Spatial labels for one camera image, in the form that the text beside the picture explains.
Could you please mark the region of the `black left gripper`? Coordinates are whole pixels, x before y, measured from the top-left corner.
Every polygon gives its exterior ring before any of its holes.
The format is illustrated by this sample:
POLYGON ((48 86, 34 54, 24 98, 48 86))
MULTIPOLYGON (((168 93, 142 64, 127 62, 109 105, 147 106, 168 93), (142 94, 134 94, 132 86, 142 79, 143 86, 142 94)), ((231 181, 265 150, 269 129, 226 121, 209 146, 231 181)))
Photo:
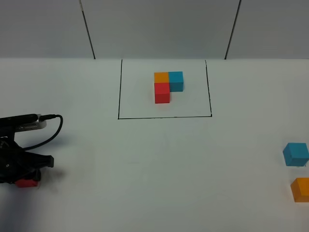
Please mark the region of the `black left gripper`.
POLYGON ((0 182, 14 184, 20 179, 41 181, 41 169, 53 168, 54 158, 23 150, 15 141, 0 139, 0 182))

